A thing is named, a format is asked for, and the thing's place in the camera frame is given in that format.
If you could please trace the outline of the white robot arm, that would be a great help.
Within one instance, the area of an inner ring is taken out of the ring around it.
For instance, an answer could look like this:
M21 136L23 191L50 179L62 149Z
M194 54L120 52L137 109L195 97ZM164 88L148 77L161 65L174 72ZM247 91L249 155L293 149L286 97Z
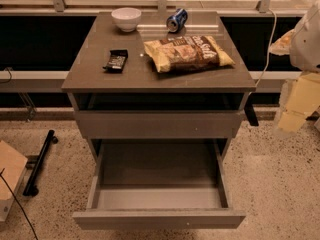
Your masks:
M288 55L292 66L302 71L293 82L278 127L297 132L320 107L320 0L270 47L274 55Z

